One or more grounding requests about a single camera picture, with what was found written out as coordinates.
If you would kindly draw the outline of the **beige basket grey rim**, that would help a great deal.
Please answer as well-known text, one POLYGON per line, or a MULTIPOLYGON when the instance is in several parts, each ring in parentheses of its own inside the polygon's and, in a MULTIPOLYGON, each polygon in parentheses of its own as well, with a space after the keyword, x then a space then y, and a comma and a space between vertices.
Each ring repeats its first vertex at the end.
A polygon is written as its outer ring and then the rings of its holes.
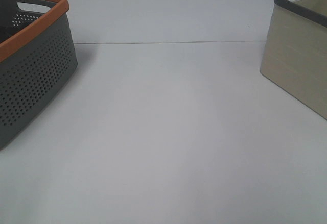
POLYGON ((326 0, 274 0, 260 72, 326 118, 326 0))

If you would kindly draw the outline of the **grey perforated basket orange rim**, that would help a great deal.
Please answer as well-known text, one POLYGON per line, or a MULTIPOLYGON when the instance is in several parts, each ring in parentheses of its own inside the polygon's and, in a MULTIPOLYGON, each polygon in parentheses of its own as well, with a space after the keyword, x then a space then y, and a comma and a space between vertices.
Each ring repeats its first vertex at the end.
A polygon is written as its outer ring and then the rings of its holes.
POLYGON ((78 62, 68 0, 1 0, 1 147, 38 116, 78 62))

